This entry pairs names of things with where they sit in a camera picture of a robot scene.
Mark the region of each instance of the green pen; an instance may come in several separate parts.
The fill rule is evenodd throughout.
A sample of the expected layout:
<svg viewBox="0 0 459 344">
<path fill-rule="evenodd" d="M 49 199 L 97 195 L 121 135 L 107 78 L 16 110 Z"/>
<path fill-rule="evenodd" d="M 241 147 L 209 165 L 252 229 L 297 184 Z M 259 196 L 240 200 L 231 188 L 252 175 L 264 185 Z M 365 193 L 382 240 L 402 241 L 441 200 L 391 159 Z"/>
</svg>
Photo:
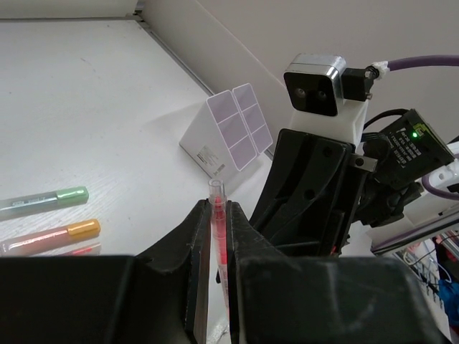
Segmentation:
<svg viewBox="0 0 459 344">
<path fill-rule="evenodd" d="M 15 199 L 4 199 L 0 201 L 0 221 L 77 206 L 86 203 L 88 198 L 87 189 L 84 186 L 78 186 Z"/>
</svg>

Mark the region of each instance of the clear plastic tip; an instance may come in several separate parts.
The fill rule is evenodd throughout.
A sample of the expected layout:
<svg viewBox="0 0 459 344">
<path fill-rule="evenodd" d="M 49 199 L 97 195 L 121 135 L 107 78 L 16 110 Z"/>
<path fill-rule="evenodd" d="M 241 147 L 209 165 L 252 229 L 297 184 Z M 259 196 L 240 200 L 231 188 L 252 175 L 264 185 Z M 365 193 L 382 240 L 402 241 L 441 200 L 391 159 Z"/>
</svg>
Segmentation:
<svg viewBox="0 0 459 344">
<path fill-rule="evenodd" d="M 224 204 L 226 200 L 223 181 L 211 179 L 209 181 L 209 202 L 211 204 Z"/>
</svg>

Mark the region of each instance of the wall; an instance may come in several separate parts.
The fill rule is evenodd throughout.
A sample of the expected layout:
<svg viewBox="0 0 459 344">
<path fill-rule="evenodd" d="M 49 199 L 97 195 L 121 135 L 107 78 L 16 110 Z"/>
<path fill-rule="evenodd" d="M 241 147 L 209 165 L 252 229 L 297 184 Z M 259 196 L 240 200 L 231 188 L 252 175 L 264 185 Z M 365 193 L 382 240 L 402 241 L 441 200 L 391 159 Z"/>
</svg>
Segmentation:
<svg viewBox="0 0 459 344">
<path fill-rule="evenodd" d="M 0 0 L 0 19 L 122 17 L 137 0 Z"/>
<path fill-rule="evenodd" d="M 251 82 L 275 138 L 292 115 L 283 70 L 299 52 L 340 54 L 350 67 L 459 53 L 455 0 L 149 0 L 143 16 L 215 92 Z M 369 118 L 417 108 L 450 140 L 458 80 L 454 68 L 394 72 L 374 86 Z"/>
</svg>

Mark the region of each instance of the pen holder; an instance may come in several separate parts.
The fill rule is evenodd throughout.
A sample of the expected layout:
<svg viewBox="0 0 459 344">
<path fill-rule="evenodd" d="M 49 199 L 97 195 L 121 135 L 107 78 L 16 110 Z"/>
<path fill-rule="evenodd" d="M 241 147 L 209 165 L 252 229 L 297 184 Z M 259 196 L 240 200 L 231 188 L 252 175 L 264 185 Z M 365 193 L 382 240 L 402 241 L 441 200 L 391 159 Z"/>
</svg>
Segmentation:
<svg viewBox="0 0 459 344">
<path fill-rule="evenodd" d="M 260 155 L 273 144 L 273 137 L 266 125 L 265 116 L 258 104 L 257 97 L 251 84 L 233 88 L 237 106 L 242 113 L 242 119 L 249 130 L 252 143 Z"/>
<path fill-rule="evenodd" d="M 257 157 L 247 125 L 229 90 L 207 98 L 180 146 L 210 177 L 224 182 Z"/>
</svg>

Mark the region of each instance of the red object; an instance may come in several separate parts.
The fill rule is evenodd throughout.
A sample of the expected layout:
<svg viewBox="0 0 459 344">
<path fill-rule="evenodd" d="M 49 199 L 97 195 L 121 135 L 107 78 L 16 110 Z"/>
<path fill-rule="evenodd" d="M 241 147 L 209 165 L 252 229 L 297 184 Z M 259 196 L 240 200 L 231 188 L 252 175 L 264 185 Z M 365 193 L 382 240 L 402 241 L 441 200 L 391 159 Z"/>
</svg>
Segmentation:
<svg viewBox="0 0 459 344">
<path fill-rule="evenodd" d="M 220 259 L 222 264 L 227 264 L 227 215 L 225 213 L 222 199 L 215 197 L 214 221 L 217 230 L 217 240 L 220 250 Z"/>
</svg>

